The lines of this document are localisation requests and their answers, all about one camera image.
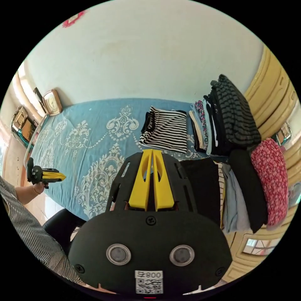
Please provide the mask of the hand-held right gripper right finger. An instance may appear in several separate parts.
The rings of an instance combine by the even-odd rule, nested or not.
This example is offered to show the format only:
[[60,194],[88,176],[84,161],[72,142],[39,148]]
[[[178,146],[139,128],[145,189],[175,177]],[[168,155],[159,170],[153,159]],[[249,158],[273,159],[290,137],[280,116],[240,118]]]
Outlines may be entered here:
[[153,183],[155,210],[172,209],[174,207],[173,194],[160,150],[153,150]]

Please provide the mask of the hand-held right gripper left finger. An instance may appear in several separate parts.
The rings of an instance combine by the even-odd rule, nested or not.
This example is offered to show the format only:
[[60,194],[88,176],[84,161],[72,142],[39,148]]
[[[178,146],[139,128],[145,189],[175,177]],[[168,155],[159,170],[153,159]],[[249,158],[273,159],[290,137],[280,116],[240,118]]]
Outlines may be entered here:
[[150,189],[152,149],[144,150],[141,155],[135,182],[129,198],[129,206],[146,211]]

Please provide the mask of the person's left hand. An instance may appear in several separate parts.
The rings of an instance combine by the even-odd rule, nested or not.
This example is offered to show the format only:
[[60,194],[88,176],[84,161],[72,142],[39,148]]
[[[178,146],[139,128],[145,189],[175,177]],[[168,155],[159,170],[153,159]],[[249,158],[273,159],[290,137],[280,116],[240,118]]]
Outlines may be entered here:
[[44,192],[45,189],[48,189],[48,184],[44,182],[39,182],[33,185],[33,190],[37,195],[40,195]]

